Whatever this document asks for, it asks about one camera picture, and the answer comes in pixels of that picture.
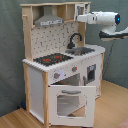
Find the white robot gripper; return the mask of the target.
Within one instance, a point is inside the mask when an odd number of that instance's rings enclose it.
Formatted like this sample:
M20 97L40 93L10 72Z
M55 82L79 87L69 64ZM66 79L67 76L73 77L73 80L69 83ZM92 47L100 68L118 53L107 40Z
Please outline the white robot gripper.
M84 15L79 15L77 17L79 22L84 22L88 24L96 24L97 23L97 15L95 13L88 13Z

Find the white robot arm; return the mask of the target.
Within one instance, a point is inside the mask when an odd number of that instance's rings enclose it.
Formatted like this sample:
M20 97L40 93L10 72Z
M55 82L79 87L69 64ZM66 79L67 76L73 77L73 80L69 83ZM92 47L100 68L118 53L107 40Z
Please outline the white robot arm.
M99 37L102 41L111 41L116 39L128 38L128 27L117 32L116 26L120 23L120 15L115 12L92 12L88 14L78 15L79 22L88 24L101 24L102 29L99 32Z

